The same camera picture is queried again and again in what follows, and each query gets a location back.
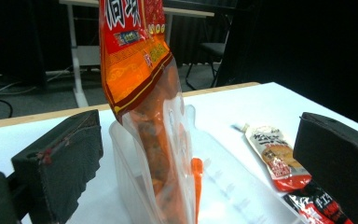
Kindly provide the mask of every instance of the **transparent plastic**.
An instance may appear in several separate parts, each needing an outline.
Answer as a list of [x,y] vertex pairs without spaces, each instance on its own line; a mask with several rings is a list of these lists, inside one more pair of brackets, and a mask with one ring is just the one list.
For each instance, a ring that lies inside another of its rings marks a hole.
[[[193,156],[204,162],[199,223],[303,223],[275,192],[195,128],[195,108],[186,107]],[[118,122],[110,126],[118,189],[134,223],[159,223],[145,154]]]

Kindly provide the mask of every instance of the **snack package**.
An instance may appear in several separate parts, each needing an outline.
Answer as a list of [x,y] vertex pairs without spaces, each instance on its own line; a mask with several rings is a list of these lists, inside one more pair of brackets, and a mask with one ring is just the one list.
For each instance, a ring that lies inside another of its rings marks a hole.
[[280,191],[304,188],[311,180],[310,174],[295,159],[293,148],[284,140],[282,132],[274,127],[242,128],[246,139],[257,155],[267,165],[275,187]]
[[145,153],[151,209],[160,223],[195,223],[185,107],[164,32],[161,0],[100,0],[103,89]]
[[352,224],[339,204],[314,181],[303,189],[283,195],[283,199],[309,223]]

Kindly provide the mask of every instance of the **black wall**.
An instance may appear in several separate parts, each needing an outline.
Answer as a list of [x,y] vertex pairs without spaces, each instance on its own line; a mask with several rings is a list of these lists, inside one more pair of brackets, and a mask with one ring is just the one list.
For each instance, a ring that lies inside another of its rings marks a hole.
[[46,71],[70,64],[65,5],[58,0],[0,0],[0,74],[46,87]]
[[358,0],[264,0],[235,17],[217,85],[247,81],[277,82],[358,122]]

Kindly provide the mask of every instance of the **white desk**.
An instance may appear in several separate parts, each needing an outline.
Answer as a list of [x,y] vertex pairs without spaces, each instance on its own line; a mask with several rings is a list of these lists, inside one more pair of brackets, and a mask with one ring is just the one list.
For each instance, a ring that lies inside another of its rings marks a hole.
[[[73,6],[80,7],[98,7],[98,0],[60,0],[61,4],[67,5],[68,8],[68,20],[69,20],[69,33],[71,36],[71,48],[72,48],[72,63],[75,73],[75,87],[74,93],[78,107],[88,106],[86,95],[83,92],[80,75],[80,65],[96,65],[100,64],[100,49],[98,46],[78,46],[76,43],[76,31],[74,22]],[[181,8],[164,7],[164,13],[167,15],[166,20],[166,35],[165,39],[168,45],[170,45],[172,18],[173,15],[188,16],[188,17],[213,17],[212,12],[202,12],[195,10],[186,10]]]
[[[195,106],[198,129],[211,134],[249,172],[257,176],[278,196],[281,194],[271,184],[265,165],[243,141],[242,134],[233,130],[230,125],[237,122],[273,125],[285,133],[291,145],[296,140],[299,116],[305,111],[337,119],[358,130],[358,123],[276,83],[188,96],[185,97],[185,104]],[[10,158],[66,118],[45,119],[48,117],[43,115],[41,117],[44,119],[0,127],[0,171],[6,175],[11,174],[13,168]],[[117,192],[112,142],[108,134],[108,128],[115,118],[107,105],[102,107],[100,119],[104,150],[103,158],[100,160],[101,168],[96,177],[88,183],[86,191],[79,199],[80,205],[69,223],[130,223]]]

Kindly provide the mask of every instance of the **plastic bag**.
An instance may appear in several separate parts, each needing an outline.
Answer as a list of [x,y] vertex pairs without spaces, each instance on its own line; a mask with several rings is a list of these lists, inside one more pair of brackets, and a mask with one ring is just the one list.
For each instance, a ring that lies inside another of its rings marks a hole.
[[161,223],[194,223],[191,144],[164,32],[160,0],[100,0],[103,89],[117,120],[145,152],[151,206]]

